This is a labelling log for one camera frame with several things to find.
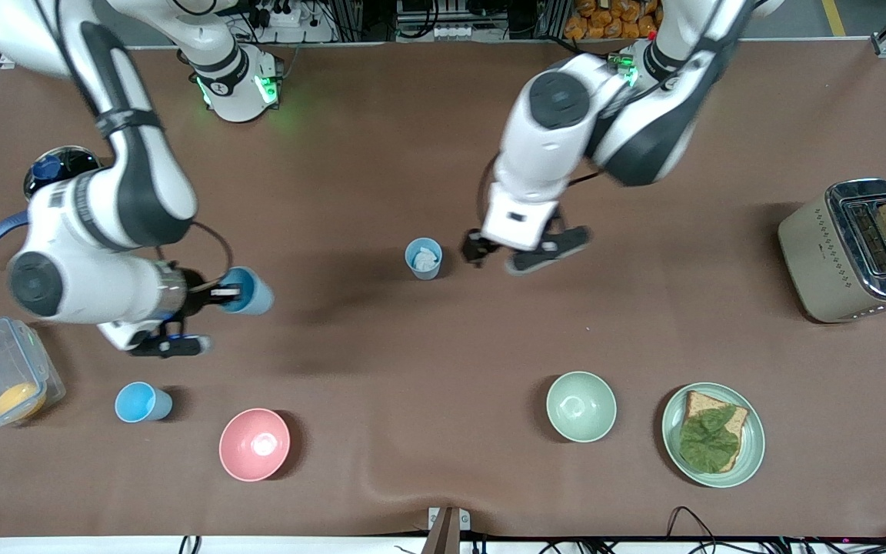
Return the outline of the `blue plastic cup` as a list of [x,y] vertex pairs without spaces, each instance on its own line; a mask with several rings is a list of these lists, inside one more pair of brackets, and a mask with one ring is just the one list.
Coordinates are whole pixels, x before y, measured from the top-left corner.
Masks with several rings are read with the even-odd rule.
[[238,295],[219,305],[223,312],[264,315],[274,302],[273,290],[249,267],[235,266],[222,278],[221,288],[236,287]]
[[114,413],[123,423],[158,421],[168,417],[172,397],[147,382],[129,383],[114,400]]

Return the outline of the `blue cup with paper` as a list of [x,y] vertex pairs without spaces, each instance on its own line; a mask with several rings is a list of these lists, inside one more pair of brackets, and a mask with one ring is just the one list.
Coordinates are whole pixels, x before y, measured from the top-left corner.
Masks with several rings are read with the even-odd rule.
[[438,242],[427,236],[414,239],[405,248],[405,263],[420,280],[432,280],[437,277],[443,259],[443,250]]

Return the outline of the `brown table cover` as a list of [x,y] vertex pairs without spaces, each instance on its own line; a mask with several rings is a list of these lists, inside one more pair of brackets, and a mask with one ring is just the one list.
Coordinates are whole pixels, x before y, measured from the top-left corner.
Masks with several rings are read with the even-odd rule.
[[[274,290],[264,315],[204,309],[197,357],[138,359],[95,327],[38,323],[60,403],[0,429],[0,536],[412,532],[430,507],[499,536],[653,536],[674,507],[722,536],[886,536],[886,315],[809,322],[777,228],[841,180],[886,179],[886,59],[866,41],[745,42],[657,185],[563,197],[593,239],[524,276],[458,247],[521,86],[551,43],[305,47],[279,110],[222,122],[172,50],[133,52],[198,219]],[[405,249],[427,236],[440,271]],[[546,417],[567,372],[603,378],[612,430]],[[168,417],[123,423],[147,382]],[[662,403],[696,382],[759,414],[760,469],[729,489],[669,462]],[[267,408],[273,476],[233,479],[218,441]]]

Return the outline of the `pink bowl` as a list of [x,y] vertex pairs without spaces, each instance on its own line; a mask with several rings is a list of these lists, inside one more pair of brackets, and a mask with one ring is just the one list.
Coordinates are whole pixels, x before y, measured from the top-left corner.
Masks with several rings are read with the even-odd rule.
[[288,458],[291,432],[277,412],[249,408],[225,425],[218,441],[221,466],[233,479],[257,482],[270,478]]

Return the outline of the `green bowl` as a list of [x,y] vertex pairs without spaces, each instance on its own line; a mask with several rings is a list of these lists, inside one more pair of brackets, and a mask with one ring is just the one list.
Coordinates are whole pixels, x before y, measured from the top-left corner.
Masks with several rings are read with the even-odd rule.
[[618,400],[600,376],[585,371],[560,375],[548,387],[546,417],[556,433],[577,444],[603,439],[618,417]]

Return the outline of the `orange fruit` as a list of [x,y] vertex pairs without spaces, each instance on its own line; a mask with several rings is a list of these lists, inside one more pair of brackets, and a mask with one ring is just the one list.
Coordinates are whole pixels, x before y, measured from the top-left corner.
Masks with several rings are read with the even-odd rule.
[[0,417],[12,420],[27,418],[42,409],[45,400],[45,387],[40,383],[17,383],[0,394]]

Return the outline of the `bag of orange buns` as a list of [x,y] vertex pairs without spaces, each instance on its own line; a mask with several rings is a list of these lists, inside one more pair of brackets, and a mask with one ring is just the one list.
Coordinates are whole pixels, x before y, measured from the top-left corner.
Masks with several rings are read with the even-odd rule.
[[654,38],[664,17],[661,0],[573,0],[561,29],[566,41]]

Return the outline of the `brown bread slice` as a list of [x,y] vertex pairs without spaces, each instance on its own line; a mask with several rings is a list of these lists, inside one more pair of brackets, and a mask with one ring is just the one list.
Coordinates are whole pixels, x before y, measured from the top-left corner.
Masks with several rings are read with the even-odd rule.
[[[692,416],[696,413],[699,413],[701,410],[704,410],[707,408],[723,407],[726,405],[735,405],[735,404],[729,403],[728,401],[714,399],[713,396],[709,396],[707,394],[703,394],[700,392],[689,392],[687,394],[686,413],[684,415],[683,421],[687,417]],[[728,424],[728,428],[731,430],[734,430],[735,432],[741,432],[741,434],[739,434],[739,437],[741,437],[741,449],[742,449],[743,428],[744,428],[746,421],[748,420],[750,412],[745,407],[742,407],[739,405],[735,405],[735,406],[738,407],[738,413],[736,413],[734,421],[732,421],[731,423]],[[725,467],[728,471],[731,470],[732,467],[734,467],[734,464],[736,463],[736,459],[738,459],[739,453],[737,456],[735,456],[735,460],[731,464],[728,464],[727,467]]]

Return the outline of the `white power strip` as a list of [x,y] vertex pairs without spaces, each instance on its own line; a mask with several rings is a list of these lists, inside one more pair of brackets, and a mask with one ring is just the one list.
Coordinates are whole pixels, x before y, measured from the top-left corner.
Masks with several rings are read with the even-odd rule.
[[299,28],[305,17],[302,0],[245,0],[248,7],[247,21],[255,29]]

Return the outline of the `green lettuce leaf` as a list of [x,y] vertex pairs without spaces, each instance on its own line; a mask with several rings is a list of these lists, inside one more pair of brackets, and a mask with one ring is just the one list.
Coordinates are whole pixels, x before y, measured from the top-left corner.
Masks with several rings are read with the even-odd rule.
[[702,473],[727,472],[741,451],[741,432],[728,428],[735,405],[707,408],[687,417],[680,428],[679,453],[687,466]]

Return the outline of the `beige toaster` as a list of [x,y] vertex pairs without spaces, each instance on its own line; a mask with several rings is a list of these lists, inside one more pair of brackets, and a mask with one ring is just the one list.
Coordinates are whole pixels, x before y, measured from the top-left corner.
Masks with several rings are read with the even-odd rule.
[[778,242],[809,318],[838,324],[886,313],[886,239],[877,208],[886,180],[838,182],[778,226]]

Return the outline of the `green plate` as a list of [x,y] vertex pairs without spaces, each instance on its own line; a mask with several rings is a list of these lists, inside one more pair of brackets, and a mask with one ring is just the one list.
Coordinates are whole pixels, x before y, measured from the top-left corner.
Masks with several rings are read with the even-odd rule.
[[[680,429],[682,422],[688,415],[690,396],[693,393],[735,405],[746,412],[743,418],[735,417],[729,422],[731,423],[731,432],[739,438],[739,450],[727,471],[706,473],[693,469],[680,455]],[[759,414],[741,393],[721,383],[690,383],[690,385],[682,386],[681,389],[669,393],[667,399],[662,403],[658,431],[660,431],[669,462],[674,464],[683,477],[700,486],[716,489],[739,486],[754,476],[765,457],[765,430]]]

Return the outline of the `metal table bracket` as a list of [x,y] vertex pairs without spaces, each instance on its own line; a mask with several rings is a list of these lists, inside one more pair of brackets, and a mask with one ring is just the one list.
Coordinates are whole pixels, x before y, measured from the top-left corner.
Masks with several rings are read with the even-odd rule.
[[431,507],[428,527],[421,554],[461,554],[461,533],[471,530],[470,512],[458,507]]

